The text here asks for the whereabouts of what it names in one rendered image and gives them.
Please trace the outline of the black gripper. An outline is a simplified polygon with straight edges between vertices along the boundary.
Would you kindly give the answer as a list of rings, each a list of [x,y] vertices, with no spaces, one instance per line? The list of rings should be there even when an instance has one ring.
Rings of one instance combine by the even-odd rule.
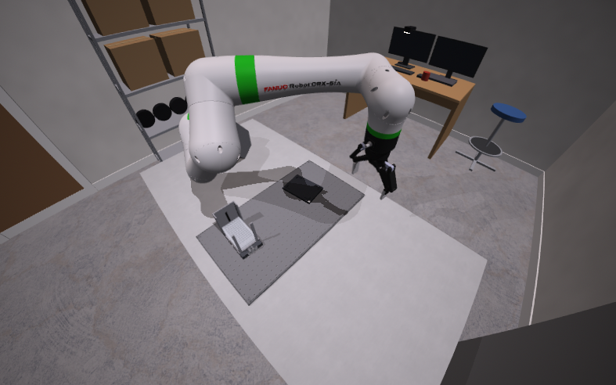
[[[365,150],[365,155],[356,156],[361,150]],[[381,194],[380,199],[382,200],[387,194],[390,192],[394,192],[397,189],[396,177],[395,177],[395,164],[389,164],[387,158],[389,157],[390,152],[388,153],[377,153],[369,148],[365,147],[365,143],[362,142],[358,145],[356,151],[354,151],[349,157],[353,159],[353,167],[352,174],[355,174],[358,171],[360,161],[368,160],[370,164],[376,167],[377,172],[379,172],[381,180],[384,184],[384,190]],[[371,159],[371,160],[370,160]],[[381,169],[380,169],[381,167]]]

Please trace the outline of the grey stack rack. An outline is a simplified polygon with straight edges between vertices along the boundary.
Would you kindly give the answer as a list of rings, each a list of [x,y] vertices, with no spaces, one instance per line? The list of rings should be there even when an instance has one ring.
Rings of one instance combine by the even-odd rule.
[[[222,227],[227,225],[229,222],[233,221],[234,219],[238,217],[240,217],[243,221],[243,217],[240,213],[240,209],[234,200],[231,203],[228,203],[227,205],[222,207],[221,209],[215,211],[213,213],[213,216],[214,216],[215,221],[218,223],[221,229]],[[260,239],[257,237],[253,222],[250,223],[250,226],[254,234],[255,241],[243,250],[241,250],[240,245],[238,244],[236,240],[236,237],[232,235],[232,239],[234,243],[236,244],[236,247],[238,248],[238,250],[236,249],[236,247],[233,245],[233,243],[230,241],[230,239],[228,238],[228,236],[225,234],[225,232],[222,229],[222,233],[224,234],[226,239],[231,243],[234,249],[238,252],[238,254],[242,257],[242,259],[245,259],[246,257],[248,257],[250,254],[252,254],[255,250],[257,250],[259,247],[263,245],[262,241],[260,241]]]

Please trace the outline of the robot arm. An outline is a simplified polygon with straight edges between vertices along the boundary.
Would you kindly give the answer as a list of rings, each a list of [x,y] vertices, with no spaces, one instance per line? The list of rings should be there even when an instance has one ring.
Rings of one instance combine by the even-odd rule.
[[[178,130],[186,172],[198,183],[212,181],[212,174],[230,170],[240,158],[234,106],[311,93],[360,93],[368,106],[365,147],[388,153],[415,103],[412,85],[375,52],[206,57],[189,64],[183,83],[189,112]]]

